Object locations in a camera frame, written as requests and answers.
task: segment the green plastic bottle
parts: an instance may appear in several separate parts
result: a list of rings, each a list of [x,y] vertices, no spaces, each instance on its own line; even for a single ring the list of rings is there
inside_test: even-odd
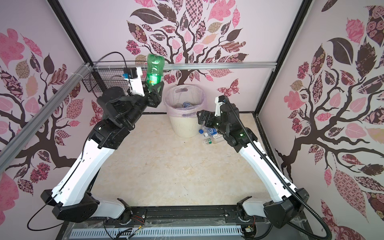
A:
[[[163,77],[164,57],[154,54],[148,54],[147,57],[148,69],[147,69],[147,86],[156,85],[161,82]]]

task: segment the wallpaper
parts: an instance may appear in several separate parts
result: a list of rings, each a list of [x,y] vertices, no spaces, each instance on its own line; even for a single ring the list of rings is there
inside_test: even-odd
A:
[[[7,9],[0,16],[6,23],[0,28],[3,149],[82,61],[45,1],[12,1],[1,7]],[[102,111],[92,96],[77,84],[0,175],[0,232],[4,239],[55,238],[59,227],[32,232],[26,224],[44,205],[42,191],[62,179],[80,154],[92,125],[100,120]],[[52,215],[51,207],[46,207],[32,220],[31,228],[47,228],[60,222]]]
[[[261,119],[281,170],[335,239],[382,239],[384,6],[346,2],[314,3]]]
[[[89,8],[90,1],[61,2],[94,61],[108,52],[119,51],[131,64],[143,64],[149,53],[164,56],[170,64],[276,61],[300,3],[128,0],[109,4],[96,0]],[[82,20],[83,16],[96,15],[102,17],[95,19],[92,26]],[[101,64],[122,64],[121,60],[121,56],[111,55],[104,61],[113,62]],[[224,94],[240,111],[254,111],[270,71],[172,70],[164,73],[163,92],[167,94],[175,85],[193,84],[206,91],[207,102],[212,103],[208,110],[213,111],[215,97]],[[166,108],[161,104],[146,111],[165,112]]]

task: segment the trash can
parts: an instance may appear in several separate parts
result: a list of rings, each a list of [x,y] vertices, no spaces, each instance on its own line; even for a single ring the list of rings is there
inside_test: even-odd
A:
[[[193,137],[199,132],[201,125],[197,122],[196,113],[206,108],[206,101],[204,91],[194,85],[175,86],[167,91],[167,115],[178,136]]]

